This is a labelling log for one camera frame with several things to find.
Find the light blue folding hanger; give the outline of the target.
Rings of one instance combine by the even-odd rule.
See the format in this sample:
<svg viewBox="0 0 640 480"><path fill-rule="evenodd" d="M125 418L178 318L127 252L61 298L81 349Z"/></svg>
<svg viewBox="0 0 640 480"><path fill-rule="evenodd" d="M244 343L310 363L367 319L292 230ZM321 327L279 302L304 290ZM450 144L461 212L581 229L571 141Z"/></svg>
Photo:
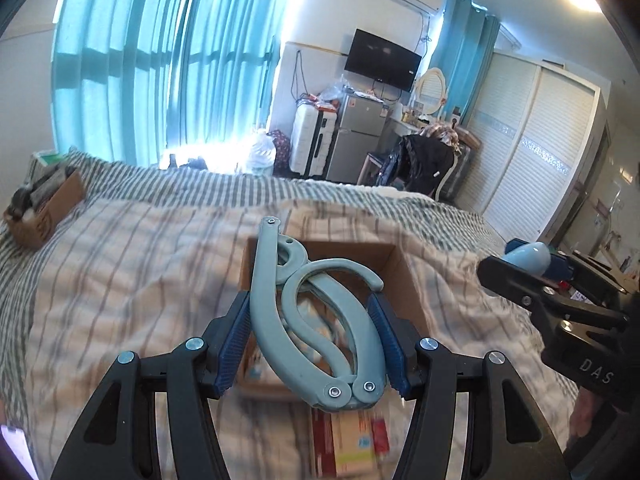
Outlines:
<svg viewBox="0 0 640 480"><path fill-rule="evenodd" d="M382 341L366 308L332 278L332 271L357 275L371 292L384 288L378 274L356 261L311 261L301 242L280 233L278 218L262 218L250 281L250 319L262 355L292 392L323 411L362 410L377 404L384 393ZM355 362L300 314L297 297L303 290L336 315Z"/></svg>

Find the smartphone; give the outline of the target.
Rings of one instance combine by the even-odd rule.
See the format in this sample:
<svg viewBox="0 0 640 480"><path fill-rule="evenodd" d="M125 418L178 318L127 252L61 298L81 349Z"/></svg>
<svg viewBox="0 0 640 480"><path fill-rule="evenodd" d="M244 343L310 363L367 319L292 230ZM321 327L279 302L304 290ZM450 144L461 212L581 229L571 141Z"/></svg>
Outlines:
<svg viewBox="0 0 640 480"><path fill-rule="evenodd" d="M25 433L20 428L1 425L1 478L38 478Z"/></svg>

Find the open brown cardboard box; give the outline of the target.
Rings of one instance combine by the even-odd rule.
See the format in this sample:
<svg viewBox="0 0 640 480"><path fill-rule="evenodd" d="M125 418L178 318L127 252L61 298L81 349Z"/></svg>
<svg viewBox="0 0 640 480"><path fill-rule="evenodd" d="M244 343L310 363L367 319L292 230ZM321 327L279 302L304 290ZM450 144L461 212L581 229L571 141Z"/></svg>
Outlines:
<svg viewBox="0 0 640 480"><path fill-rule="evenodd" d="M395 314L410 321L422 336L434 333L435 324L426 313L427 302L422 296L418 281L409 268L409 253L399 246L381 242L329 242L328 240L304 240L311 261L325 258L345 258L357 261L378 274L384 282L383 294ZM298 296L303 318L323 336L329 336L337 347L347 349L345 331L338 325L337 317L328 307L309 292ZM299 397L280 382L271 372L257 370L257 344L254 337L247 347L239 371L236 386L247 399L272 402L297 402Z"/></svg>

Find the chair with black jacket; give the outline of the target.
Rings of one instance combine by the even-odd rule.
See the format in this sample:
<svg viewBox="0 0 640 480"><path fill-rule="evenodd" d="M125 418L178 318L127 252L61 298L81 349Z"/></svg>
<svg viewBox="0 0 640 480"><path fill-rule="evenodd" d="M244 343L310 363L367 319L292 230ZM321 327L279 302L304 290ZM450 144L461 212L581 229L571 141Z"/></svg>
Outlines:
<svg viewBox="0 0 640 480"><path fill-rule="evenodd" d="M460 141L456 130L436 125L402 136L386 156L378 173L379 186L401 185L403 191L438 200L458 163Z"/></svg>

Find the amoxicillin medicine box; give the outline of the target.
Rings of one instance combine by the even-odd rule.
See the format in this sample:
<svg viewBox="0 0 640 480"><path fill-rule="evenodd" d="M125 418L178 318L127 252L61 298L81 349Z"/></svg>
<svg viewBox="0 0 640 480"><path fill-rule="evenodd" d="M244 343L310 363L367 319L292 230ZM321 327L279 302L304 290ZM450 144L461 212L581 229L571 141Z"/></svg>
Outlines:
<svg viewBox="0 0 640 480"><path fill-rule="evenodd" d="M311 471L318 479L370 474L392 454L380 410L310 411Z"/></svg>

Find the beige plaid blanket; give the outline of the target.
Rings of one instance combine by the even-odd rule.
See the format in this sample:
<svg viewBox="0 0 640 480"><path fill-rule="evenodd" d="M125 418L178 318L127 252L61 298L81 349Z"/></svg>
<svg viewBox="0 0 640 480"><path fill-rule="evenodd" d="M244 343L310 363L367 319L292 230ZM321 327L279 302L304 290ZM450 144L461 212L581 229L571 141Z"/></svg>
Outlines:
<svg viewBox="0 0 640 480"><path fill-rule="evenodd" d="M254 208L154 207L98 200L35 254L34 322L26 344L26 415L38 474L49 478L91 393L119 352L155 356L203 333L239 290L248 240L268 214L298 240L389 244L405 258L419 330L458 353L503 352L535 397L555 437L570 435L576 387L540 360L527 313L477 281L480 259L501 252L472 231L472 217L402 200L400 216L289 200Z"/></svg>

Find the oval white vanity mirror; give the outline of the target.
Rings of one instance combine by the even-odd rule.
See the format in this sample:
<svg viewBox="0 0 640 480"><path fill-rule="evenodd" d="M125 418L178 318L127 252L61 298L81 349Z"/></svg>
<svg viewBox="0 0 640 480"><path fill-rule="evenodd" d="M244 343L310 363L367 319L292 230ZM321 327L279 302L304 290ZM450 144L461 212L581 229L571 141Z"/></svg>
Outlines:
<svg viewBox="0 0 640 480"><path fill-rule="evenodd" d="M447 99L447 85L444 73L437 67L429 68L414 85L413 109L421 115L439 112Z"/></svg>

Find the silver mini fridge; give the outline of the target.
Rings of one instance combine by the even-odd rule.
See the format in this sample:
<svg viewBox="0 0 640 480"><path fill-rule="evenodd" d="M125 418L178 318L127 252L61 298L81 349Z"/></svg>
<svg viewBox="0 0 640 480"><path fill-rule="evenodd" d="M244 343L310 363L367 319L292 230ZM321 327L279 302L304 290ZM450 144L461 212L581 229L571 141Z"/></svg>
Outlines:
<svg viewBox="0 0 640 480"><path fill-rule="evenodd" d="M384 101L361 92L346 93L326 167L326 180L355 184L369 152L378 146L390 112Z"/></svg>

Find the small cardboard box with clutter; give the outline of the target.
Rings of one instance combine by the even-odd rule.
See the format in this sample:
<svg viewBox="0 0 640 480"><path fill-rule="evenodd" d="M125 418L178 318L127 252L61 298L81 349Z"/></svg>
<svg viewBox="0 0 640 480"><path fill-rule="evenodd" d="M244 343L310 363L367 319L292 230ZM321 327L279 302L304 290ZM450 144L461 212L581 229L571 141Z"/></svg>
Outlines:
<svg viewBox="0 0 640 480"><path fill-rule="evenodd" d="M35 152L25 181L13 193L2 218L18 246L40 249L85 198L79 167L67 155Z"/></svg>

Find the narrow blue curtain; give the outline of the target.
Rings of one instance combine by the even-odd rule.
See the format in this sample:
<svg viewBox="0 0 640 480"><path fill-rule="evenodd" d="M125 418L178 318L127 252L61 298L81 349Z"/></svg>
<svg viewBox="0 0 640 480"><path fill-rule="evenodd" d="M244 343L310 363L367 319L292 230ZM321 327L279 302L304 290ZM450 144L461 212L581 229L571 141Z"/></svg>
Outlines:
<svg viewBox="0 0 640 480"><path fill-rule="evenodd" d="M430 61L447 85L442 118L449 118L456 108L462 118L469 114L488 72L500 25L495 14L474 0L445 1L442 29Z"/></svg>

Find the green checked bed sheet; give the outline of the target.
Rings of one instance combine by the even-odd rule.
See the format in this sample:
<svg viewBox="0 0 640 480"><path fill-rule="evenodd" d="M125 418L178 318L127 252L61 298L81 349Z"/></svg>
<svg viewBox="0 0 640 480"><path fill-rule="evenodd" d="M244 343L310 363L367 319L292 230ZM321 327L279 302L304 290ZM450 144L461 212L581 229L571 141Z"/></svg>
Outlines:
<svg viewBox="0 0 640 480"><path fill-rule="evenodd" d="M107 162L80 151L68 160L85 185L86 199L134 200L159 207L266 206L286 200L318 200L367 211L399 222L412 234L446 252L498 255L503 241L478 214L416 194L388 196L376 188L251 174L212 174L192 169L160 170ZM1 400L11 424L25 425L26 341L32 328L32 295L46 250L18 246L1 232Z"/></svg>

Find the white suitcase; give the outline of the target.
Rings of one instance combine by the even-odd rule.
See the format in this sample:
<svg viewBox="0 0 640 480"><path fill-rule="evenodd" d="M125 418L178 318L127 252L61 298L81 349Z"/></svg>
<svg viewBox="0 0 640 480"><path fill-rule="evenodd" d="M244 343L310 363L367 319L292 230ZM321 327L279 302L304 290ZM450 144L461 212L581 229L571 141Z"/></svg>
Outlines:
<svg viewBox="0 0 640 480"><path fill-rule="evenodd" d="M302 103L296 108L288 166L305 178L322 177L335 132L336 108Z"/></svg>

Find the white plastic bag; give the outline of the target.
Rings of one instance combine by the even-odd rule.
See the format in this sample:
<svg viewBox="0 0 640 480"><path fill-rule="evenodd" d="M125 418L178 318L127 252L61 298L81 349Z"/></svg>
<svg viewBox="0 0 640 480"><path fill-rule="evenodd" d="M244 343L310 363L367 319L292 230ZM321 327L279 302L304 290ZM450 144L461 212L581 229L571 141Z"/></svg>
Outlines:
<svg viewBox="0 0 640 480"><path fill-rule="evenodd" d="M267 176L273 174L277 149L271 136L264 130L258 131L253 144L248 150L245 163L245 171L254 176Z"/></svg>

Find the large blue window curtain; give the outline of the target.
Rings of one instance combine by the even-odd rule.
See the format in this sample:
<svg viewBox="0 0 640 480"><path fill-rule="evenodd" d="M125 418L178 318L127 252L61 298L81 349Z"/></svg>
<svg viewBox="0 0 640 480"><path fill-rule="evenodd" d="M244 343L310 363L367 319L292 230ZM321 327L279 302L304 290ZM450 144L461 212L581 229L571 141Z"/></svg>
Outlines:
<svg viewBox="0 0 640 480"><path fill-rule="evenodd" d="M54 144L157 164L269 118L286 0L58 0Z"/></svg>

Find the black wall television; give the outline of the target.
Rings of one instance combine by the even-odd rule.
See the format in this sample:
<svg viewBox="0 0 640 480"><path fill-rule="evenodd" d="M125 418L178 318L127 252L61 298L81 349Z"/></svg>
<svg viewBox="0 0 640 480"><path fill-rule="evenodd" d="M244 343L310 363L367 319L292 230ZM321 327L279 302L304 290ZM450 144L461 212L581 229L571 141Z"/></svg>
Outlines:
<svg viewBox="0 0 640 480"><path fill-rule="evenodd" d="M422 58L390 40L357 29L345 70L403 92L410 92Z"/></svg>

